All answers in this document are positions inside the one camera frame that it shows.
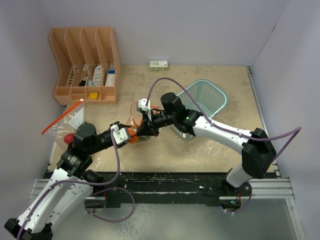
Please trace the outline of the clear orange-zip bag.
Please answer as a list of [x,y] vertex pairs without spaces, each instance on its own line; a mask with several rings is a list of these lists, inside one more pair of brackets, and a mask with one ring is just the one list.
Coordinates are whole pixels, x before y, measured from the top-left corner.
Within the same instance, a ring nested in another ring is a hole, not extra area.
[[50,123],[43,131],[42,135],[51,137],[57,146],[62,150],[68,147],[64,142],[67,134],[74,134],[78,127],[85,122],[85,101],[81,98],[69,110],[66,110],[54,122]]

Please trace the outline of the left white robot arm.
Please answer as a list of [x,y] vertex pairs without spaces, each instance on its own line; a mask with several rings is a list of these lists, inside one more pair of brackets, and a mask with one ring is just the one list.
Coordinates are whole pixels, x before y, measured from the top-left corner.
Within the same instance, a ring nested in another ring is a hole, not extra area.
[[119,148],[129,143],[132,136],[130,126],[114,122],[103,133],[88,122],[82,123],[72,135],[67,150],[61,155],[51,178],[36,200],[18,218],[10,218],[5,229],[17,240],[50,240],[53,223],[49,222],[55,207],[63,200],[69,200],[67,191],[71,186],[80,187],[91,196],[98,196],[103,187],[113,184],[120,175],[118,169],[109,181],[98,173],[88,170],[92,155],[113,147]]

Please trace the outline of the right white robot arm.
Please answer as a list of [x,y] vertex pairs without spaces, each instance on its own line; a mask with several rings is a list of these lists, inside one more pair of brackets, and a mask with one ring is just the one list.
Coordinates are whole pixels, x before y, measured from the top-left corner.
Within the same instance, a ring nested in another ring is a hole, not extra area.
[[268,137],[264,130],[237,129],[207,119],[201,111],[186,108],[173,92],[164,94],[160,101],[163,110],[154,113],[147,99],[138,100],[137,111],[142,114],[136,131],[138,137],[156,137],[161,128],[173,125],[182,133],[213,140],[241,154],[241,164],[232,168],[222,183],[222,190],[228,196],[235,195],[243,183],[265,177],[277,152],[269,140],[264,141]]

